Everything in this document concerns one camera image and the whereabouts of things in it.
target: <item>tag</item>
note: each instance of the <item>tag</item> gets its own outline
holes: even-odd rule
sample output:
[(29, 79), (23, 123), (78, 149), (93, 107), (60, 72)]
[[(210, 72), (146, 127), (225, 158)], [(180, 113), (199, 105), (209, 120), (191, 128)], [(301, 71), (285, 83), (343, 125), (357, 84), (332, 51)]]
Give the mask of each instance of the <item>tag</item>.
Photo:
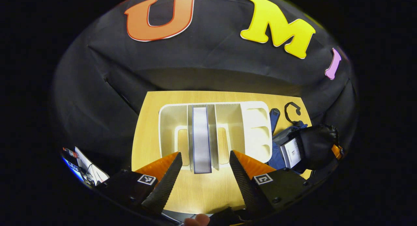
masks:
[(281, 146), (281, 152), (287, 168), (293, 168), (301, 161), (300, 150), (298, 149), (296, 138)]

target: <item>screw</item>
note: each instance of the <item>screw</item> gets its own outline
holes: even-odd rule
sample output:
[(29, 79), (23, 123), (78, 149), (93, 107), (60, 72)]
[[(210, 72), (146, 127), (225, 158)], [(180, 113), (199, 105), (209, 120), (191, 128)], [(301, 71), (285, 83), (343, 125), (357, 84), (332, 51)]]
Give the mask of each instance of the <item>screw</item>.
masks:
[(275, 203), (275, 204), (277, 204), (277, 203), (279, 203), (281, 201), (281, 198), (274, 198), (273, 200), (272, 200), (272, 202), (273, 203)]

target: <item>white paper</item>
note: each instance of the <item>white paper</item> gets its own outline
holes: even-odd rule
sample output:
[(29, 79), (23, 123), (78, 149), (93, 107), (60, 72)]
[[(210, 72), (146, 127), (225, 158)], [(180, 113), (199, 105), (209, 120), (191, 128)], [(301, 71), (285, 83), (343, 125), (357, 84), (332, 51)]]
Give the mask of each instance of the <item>white paper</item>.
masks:
[(300, 150), (295, 138), (281, 146), (281, 151), (287, 168), (293, 168), (301, 161)]
[(194, 173), (211, 173), (207, 108), (193, 108)]
[(79, 167), (82, 167), (87, 171), (85, 178), (92, 179), (96, 186), (98, 185), (98, 182), (103, 183), (109, 178), (108, 174), (94, 165), (77, 147), (75, 148), (75, 151), (78, 155), (77, 162)]

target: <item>wooden table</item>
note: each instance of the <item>wooden table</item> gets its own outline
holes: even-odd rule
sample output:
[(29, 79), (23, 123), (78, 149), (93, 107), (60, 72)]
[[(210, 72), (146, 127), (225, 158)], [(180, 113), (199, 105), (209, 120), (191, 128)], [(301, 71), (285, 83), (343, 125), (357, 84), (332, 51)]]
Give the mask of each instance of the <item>wooden table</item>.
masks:
[[(132, 147), (132, 171), (159, 158), (158, 112), (165, 104), (213, 103), (263, 101), (269, 110), (277, 108), (281, 112), (275, 128), (277, 134), (292, 124), (285, 119), (284, 106), (295, 102), (301, 107), (298, 116), (295, 109), (289, 107), (288, 115), (292, 120), (302, 120), (311, 126), (307, 110), (299, 97), (287, 97), (270, 94), (217, 91), (157, 91), (148, 92), (140, 110)], [(301, 176), (307, 179), (310, 170)], [(210, 174), (193, 174), (181, 170), (178, 174), (165, 210), (188, 214), (214, 214), (230, 206), (233, 210), (245, 207), (242, 195), (230, 167), (213, 169)]]

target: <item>letter m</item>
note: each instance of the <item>letter m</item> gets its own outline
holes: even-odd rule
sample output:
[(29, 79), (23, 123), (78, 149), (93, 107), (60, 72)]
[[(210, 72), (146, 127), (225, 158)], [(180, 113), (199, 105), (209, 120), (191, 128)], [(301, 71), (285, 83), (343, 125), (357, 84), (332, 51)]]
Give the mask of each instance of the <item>letter m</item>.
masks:
[(240, 32), (240, 36), (247, 40), (266, 43), (268, 36), (265, 32), (269, 25), (275, 47), (282, 45), (293, 36), (292, 41), (286, 44), (284, 49), (287, 53), (304, 59), (311, 36), (316, 30), (301, 19), (288, 23), (280, 8), (268, 0), (250, 1), (255, 4), (252, 22), (247, 30)]

